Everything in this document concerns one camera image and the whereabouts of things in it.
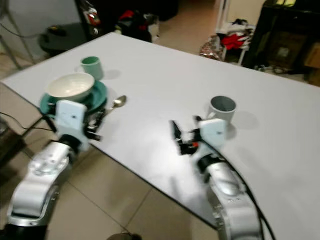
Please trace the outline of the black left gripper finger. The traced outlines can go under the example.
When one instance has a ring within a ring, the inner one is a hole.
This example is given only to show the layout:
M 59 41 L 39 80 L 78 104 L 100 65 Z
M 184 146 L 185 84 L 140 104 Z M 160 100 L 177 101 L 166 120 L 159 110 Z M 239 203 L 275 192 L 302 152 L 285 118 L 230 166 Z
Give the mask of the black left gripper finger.
M 110 112 L 111 110 L 108 107 L 100 110 L 94 119 L 94 128 L 99 129 L 103 125 L 106 116 L 109 115 Z

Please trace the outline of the silver metal spoon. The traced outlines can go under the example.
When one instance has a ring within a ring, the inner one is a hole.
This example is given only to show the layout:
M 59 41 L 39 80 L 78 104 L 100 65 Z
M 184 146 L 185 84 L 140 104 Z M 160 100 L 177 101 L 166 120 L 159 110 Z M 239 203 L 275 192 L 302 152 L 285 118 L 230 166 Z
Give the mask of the silver metal spoon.
M 112 112 L 113 110 L 115 110 L 117 108 L 120 108 L 120 107 L 126 105 L 127 100 L 128 100 L 128 98 L 127 98 L 126 95 L 121 95 L 121 96 L 115 98 L 113 103 L 112 103 L 112 106 L 109 108 L 110 112 Z

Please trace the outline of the teal plate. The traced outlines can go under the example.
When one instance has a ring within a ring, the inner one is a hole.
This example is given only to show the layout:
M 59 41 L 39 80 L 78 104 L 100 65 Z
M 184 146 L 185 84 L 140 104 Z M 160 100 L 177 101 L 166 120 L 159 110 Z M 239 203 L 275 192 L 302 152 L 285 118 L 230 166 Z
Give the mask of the teal plate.
M 42 115 L 48 115 L 53 118 L 55 116 L 55 108 L 57 102 L 60 99 L 50 96 L 50 94 L 43 94 L 42 98 L 39 101 L 39 112 Z M 90 92 L 85 98 L 78 101 L 82 105 L 86 106 L 86 114 L 93 115 L 97 112 L 100 112 L 108 102 L 108 90 L 104 83 L 98 81 L 94 83 L 93 87 L 90 89 Z

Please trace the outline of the grey mug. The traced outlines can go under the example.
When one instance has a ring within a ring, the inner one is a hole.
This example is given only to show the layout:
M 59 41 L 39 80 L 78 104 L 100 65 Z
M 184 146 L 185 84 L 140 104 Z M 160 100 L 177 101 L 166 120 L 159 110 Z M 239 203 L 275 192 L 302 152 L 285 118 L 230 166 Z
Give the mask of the grey mug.
M 208 112 L 205 119 L 222 119 L 230 124 L 237 110 L 237 103 L 228 96 L 214 96 L 209 101 Z

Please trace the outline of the white ceramic bowl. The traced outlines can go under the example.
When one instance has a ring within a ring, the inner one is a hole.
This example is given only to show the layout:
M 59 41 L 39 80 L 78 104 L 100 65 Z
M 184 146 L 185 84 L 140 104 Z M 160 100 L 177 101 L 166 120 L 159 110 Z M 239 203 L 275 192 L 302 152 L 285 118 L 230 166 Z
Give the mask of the white ceramic bowl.
M 78 71 L 55 78 L 48 83 L 45 93 L 55 99 L 78 102 L 89 96 L 95 82 L 94 76 Z

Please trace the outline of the green mug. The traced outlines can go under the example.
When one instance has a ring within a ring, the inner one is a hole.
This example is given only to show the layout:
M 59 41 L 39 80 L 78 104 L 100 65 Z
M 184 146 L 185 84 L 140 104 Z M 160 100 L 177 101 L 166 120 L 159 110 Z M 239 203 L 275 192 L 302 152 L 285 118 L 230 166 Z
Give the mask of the green mug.
M 80 70 L 93 76 L 94 80 L 100 81 L 105 77 L 102 63 L 99 57 L 90 55 L 80 60 Z

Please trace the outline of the black table leg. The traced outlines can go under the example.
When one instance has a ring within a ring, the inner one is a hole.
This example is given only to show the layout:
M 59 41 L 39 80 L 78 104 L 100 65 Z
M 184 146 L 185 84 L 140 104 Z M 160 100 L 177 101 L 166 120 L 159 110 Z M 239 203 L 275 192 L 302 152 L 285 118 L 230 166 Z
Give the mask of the black table leg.
M 27 148 L 34 153 L 42 150 L 48 143 L 58 139 L 56 130 L 54 116 L 52 114 L 42 114 L 34 122 L 30 131 L 25 134 Z

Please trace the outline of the dark chair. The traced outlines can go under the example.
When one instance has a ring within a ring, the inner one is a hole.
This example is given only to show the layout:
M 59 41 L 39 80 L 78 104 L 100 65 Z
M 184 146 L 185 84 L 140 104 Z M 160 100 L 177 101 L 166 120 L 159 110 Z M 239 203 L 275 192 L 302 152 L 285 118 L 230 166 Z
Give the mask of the dark chair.
M 26 146 L 23 136 L 16 133 L 3 118 L 0 118 L 0 168 L 6 166 Z

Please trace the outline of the black round side table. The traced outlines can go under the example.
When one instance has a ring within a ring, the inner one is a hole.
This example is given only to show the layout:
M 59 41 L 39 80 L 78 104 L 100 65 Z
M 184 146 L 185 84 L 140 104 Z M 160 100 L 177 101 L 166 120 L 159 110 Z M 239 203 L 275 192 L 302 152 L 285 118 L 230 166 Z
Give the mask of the black round side table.
M 88 41 L 83 26 L 79 22 L 59 26 L 66 35 L 57 35 L 50 30 L 39 35 L 38 45 L 50 57 L 55 57 Z

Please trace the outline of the red and white clothes pile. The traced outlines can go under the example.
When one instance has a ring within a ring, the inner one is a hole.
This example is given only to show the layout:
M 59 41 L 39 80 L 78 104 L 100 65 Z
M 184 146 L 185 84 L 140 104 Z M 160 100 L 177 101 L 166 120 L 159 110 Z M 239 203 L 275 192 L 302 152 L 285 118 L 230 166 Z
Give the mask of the red and white clothes pile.
M 255 30 L 256 26 L 249 25 L 245 19 L 237 18 L 225 23 L 199 48 L 198 55 L 240 66 L 250 48 Z

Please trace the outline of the black and red backpack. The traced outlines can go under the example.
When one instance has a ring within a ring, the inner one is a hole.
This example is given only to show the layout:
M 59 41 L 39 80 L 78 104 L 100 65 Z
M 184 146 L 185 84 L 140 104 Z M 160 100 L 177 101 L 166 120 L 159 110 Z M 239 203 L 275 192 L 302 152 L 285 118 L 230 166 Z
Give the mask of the black and red backpack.
M 116 21 L 114 31 L 140 41 L 154 42 L 159 39 L 159 18 L 152 13 L 125 10 Z

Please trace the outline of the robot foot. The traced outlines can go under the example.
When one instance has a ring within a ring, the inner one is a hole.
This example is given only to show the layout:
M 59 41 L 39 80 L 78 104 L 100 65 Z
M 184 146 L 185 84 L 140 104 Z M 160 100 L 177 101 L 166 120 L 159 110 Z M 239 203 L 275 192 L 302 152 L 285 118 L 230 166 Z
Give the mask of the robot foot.
M 110 235 L 106 240 L 142 240 L 142 238 L 135 233 L 121 232 Z

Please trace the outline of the black cabinet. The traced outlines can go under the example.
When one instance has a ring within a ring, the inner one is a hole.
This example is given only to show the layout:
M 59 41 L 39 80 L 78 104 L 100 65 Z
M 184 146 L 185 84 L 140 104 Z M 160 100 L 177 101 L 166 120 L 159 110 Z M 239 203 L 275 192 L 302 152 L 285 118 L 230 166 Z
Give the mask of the black cabinet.
M 265 0 L 241 66 L 308 73 L 311 67 L 305 60 L 316 42 L 320 42 L 320 0 L 295 0 L 292 4 Z

